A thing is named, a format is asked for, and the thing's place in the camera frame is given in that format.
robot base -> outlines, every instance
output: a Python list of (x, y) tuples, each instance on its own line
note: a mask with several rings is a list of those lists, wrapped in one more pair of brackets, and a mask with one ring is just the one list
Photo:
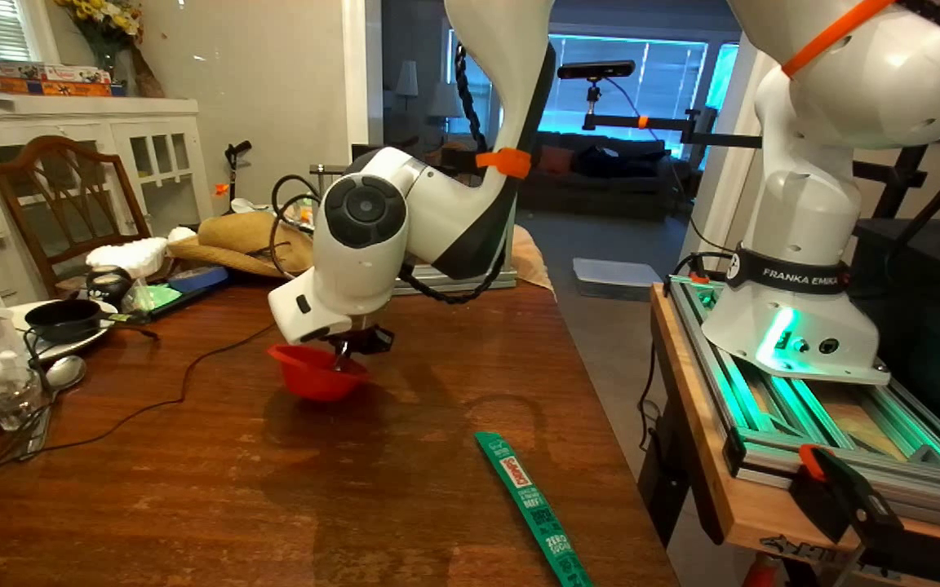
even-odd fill
[(887, 385), (878, 329), (845, 295), (721, 287), (701, 333), (717, 350), (783, 380)]

orange ring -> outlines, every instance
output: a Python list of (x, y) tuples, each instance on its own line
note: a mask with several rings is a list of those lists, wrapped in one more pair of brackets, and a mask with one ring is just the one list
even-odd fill
[(531, 153), (527, 149), (478, 153), (478, 166), (497, 166), (504, 175), (527, 180), (531, 173)]
[(834, 20), (816, 39), (810, 39), (791, 64), (783, 64), (783, 73), (794, 78), (800, 68), (807, 68), (814, 58), (821, 58), (828, 45), (845, 39), (851, 29), (878, 16), (896, 0), (861, 0), (838, 20)]

lamp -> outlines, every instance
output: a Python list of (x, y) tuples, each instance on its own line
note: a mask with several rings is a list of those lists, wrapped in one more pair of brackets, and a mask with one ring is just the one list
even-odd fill
[(417, 64), (414, 58), (401, 64), (395, 95), (417, 99)]
[(462, 114), (464, 114), (464, 107), (457, 102), (457, 93), (448, 82), (437, 82), (428, 117), (440, 121), (440, 127), (445, 127), (448, 117), (462, 117)]
[(399, 68), (395, 102), (399, 102), (399, 127), (417, 140), (412, 127), (412, 102), (417, 99), (417, 64), (405, 58)]

red object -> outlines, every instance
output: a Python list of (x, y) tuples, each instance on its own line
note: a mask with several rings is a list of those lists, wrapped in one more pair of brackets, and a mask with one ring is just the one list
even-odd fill
[(338, 357), (318, 347), (271, 347), (271, 360), (282, 367), (282, 383), (304, 402), (341, 402), (366, 383), (366, 369), (357, 364), (338, 367)]
[(800, 467), (814, 484), (828, 484), (814, 444), (800, 447)]

green led light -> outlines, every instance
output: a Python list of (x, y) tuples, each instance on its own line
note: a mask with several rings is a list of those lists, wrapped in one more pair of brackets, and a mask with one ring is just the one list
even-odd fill
[(762, 341), (759, 360), (765, 367), (794, 369), (797, 350), (791, 350), (794, 333), (800, 329), (802, 316), (794, 306), (779, 306)]

